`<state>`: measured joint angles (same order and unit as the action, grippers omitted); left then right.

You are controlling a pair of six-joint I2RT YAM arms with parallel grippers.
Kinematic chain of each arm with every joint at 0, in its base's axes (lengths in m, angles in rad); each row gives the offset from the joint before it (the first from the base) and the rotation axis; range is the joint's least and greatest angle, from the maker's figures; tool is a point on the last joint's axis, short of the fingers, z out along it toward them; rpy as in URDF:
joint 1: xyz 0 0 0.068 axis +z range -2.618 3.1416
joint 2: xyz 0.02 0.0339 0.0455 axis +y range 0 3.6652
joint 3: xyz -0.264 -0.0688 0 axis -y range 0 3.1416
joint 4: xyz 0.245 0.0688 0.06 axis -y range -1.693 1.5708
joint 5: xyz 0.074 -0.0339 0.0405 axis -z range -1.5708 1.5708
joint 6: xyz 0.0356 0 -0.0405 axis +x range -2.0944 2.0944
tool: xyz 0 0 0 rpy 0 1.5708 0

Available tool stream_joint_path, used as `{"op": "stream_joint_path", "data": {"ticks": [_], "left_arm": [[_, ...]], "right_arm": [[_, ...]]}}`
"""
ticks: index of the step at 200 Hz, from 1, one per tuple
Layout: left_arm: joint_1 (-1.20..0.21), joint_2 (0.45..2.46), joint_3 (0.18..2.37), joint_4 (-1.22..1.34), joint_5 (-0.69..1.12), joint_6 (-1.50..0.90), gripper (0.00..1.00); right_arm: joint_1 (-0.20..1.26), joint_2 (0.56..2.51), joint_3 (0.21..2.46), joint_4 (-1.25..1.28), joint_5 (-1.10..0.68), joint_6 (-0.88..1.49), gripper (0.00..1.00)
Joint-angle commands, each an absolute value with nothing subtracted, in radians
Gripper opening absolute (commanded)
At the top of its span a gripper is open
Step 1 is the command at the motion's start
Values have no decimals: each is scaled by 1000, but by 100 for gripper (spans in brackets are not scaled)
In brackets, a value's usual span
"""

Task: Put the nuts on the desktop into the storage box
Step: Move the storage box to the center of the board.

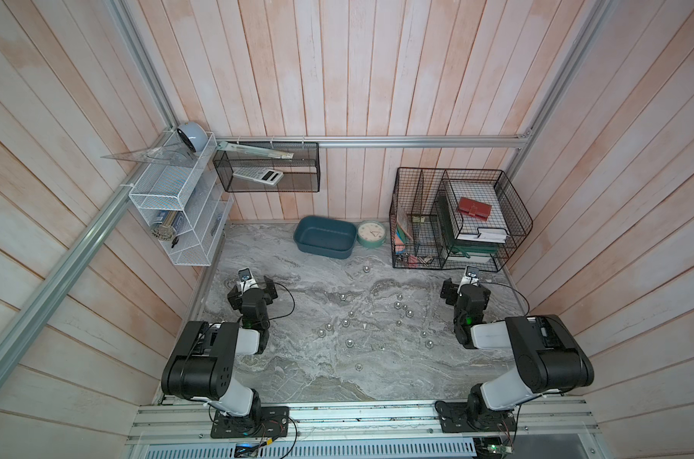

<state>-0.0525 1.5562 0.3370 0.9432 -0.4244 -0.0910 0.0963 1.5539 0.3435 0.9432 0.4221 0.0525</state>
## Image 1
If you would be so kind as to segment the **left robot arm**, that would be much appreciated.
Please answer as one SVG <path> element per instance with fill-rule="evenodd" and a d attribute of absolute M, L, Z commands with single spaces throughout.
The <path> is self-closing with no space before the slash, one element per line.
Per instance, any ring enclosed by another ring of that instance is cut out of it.
<path fill-rule="evenodd" d="M 240 271 L 228 302 L 241 317 L 186 323 L 163 369 L 163 394 L 204 404 L 213 439 L 259 438 L 260 448 L 288 435 L 290 410 L 265 409 L 258 392 L 235 377 L 237 357 L 266 350 L 272 326 L 268 307 L 278 299 L 277 285 L 269 277 L 259 285 L 249 269 Z"/>

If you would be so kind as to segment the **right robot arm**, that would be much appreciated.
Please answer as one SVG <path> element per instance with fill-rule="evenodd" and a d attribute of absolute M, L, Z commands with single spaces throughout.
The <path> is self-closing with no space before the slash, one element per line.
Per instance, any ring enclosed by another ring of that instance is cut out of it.
<path fill-rule="evenodd" d="M 510 350 L 515 366 L 471 388 L 467 401 L 437 401 L 442 432 L 509 433 L 517 429 L 521 405 L 550 392 L 591 386 L 593 365 L 560 317 L 514 316 L 486 322 L 490 289 L 470 271 L 458 283 L 445 280 L 440 292 L 453 308 L 453 331 L 469 350 Z"/>

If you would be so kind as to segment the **teal plastic storage box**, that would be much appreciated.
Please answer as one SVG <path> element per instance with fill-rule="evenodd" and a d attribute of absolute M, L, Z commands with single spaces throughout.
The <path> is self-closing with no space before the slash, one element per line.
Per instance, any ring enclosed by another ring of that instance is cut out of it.
<path fill-rule="evenodd" d="M 306 254 L 346 259 L 353 252 L 357 232 L 353 223 L 310 215 L 299 221 L 293 240 L 297 248 Z"/>

